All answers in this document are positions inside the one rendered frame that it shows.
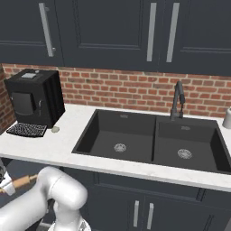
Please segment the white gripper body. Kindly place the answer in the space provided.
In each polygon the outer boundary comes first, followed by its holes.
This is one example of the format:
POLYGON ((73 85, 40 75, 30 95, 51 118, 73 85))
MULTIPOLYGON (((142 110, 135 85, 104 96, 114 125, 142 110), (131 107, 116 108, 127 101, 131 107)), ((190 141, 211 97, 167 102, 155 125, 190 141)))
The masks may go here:
POLYGON ((9 176, 6 167, 0 159, 0 192, 6 193, 9 196, 15 193, 12 178, 9 176))

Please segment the wooden rolling pin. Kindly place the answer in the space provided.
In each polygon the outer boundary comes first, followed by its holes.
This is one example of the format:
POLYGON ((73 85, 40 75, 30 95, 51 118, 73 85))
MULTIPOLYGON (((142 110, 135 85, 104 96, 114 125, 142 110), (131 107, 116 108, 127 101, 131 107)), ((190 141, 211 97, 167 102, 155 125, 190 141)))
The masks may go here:
POLYGON ((13 181, 13 186, 15 189, 17 188, 20 188, 26 184, 29 184, 31 183, 33 180, 36 180, 38 177, 37 174, 35 175, 32 175, 32 176, 24 176, 24 177, 21 177, 20 179, 17 179, 17 180, 14 180, 13 181))

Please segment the black coffee machine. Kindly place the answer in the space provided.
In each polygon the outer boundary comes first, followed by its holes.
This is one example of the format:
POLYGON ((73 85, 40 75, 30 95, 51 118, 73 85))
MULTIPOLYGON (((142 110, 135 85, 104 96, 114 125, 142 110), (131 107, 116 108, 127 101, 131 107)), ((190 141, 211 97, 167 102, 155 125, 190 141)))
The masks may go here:
POLYGON ((8 134, 43 137, 65 112, 57 70, 24 69, 5 79, 5 86, 17 120, 8 134))

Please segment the dark base cupboard door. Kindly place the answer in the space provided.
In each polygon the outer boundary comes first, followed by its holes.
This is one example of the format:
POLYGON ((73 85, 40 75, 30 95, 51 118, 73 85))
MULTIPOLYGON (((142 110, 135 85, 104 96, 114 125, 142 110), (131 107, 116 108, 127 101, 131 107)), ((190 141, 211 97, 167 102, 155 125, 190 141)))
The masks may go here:
POLYGON ((141 231, 144 196, 134 192, 89 187, 82 209, 92 231, 141 231), (138 227, 133 226, 134 202, 139 200, 138 227))
POLYGON ((217 209, 187 202, 146 197, 143 231, 224 231, 225 220, 217 209), (147 230, 149 204, 153 203, 152 228, 147 230))

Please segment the black double sink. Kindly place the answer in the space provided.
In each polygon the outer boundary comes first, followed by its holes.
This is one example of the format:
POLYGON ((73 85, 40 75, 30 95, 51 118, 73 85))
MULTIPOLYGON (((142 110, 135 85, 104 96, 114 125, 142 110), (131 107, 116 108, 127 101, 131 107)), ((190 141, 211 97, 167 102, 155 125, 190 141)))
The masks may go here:
POLYGON ((215 120, 97 109, 72 151, 231 175, 231 156, 215 120))

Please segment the dark panel under sink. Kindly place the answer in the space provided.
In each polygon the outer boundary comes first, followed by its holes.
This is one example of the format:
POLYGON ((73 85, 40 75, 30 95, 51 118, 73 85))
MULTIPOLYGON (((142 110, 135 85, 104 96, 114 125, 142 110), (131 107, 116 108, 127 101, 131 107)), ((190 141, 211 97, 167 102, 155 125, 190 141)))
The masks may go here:
POLYGON ((155 180, 118 176, 114 174, 95 173, 95 180, 96 184, 101 186, 143 190, 150 193, 160 193, 170 195, 171 197, 186 198, 197 201, 201 201, 205 194, 205 190, 201 188, 182 186, 155 180))

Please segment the black tap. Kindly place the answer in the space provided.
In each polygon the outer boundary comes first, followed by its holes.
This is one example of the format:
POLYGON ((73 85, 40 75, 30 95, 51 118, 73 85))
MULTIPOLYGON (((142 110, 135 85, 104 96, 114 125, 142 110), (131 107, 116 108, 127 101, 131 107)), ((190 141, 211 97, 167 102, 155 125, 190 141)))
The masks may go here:
POLYGON ((174 98, 173 98, 171 116, 170 116, 171 121, 174 121, 176 118, 183 117, 184 103, 185 103, 185 96, 184 96, 183 86, 182 83, 178 81, 175 85, 174 98), (180 103, 180 111, 177 110, 178 103, 180 103))

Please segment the grey cylindrical container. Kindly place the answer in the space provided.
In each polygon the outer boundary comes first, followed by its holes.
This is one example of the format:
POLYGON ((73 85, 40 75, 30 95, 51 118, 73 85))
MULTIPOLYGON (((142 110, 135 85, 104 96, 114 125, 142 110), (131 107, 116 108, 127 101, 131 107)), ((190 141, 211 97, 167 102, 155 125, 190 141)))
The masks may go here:
POLYGON ((231 107, 226 111, 226 115, 222 124, 226 129, 231 129, 231 107))

